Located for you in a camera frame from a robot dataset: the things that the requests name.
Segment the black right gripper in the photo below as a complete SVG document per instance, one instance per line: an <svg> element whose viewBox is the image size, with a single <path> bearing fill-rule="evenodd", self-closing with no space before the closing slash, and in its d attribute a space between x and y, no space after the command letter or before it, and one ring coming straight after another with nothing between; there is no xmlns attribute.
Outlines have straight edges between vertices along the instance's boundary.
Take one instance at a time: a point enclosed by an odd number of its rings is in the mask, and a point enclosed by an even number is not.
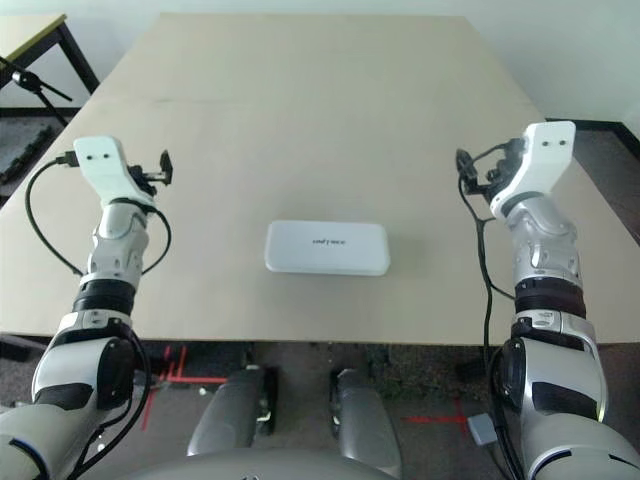
<svg viewBox="0 0 640 480"><path fill-rule="evenodd" d="M485 178L488 183L479 184L475 164L498 150L504 154L504 157L487 171ZM506 143L495 145L475 158L472 158L466 150L458 148L455 153L455 166L464 192L470 195L495 197L508 186L520 168L523 150L524 140L521 138L512 138Z"/></svg>

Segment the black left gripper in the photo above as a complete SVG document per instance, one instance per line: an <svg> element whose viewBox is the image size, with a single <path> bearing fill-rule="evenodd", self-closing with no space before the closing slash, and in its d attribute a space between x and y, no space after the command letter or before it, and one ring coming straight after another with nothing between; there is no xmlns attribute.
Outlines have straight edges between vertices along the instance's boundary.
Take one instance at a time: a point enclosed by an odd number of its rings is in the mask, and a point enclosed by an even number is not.
<svg viewBox="0 0 640 480"><path fill-rule="evenodd" d="M139 165L129 167L129 175L133 179L136 186L148 194L149 196L155 196L157 189L153 186L153 183L171 183L173 178L173 165L169 152L164 150L160 156L160 169L161 173L144 172Z"/></svg>

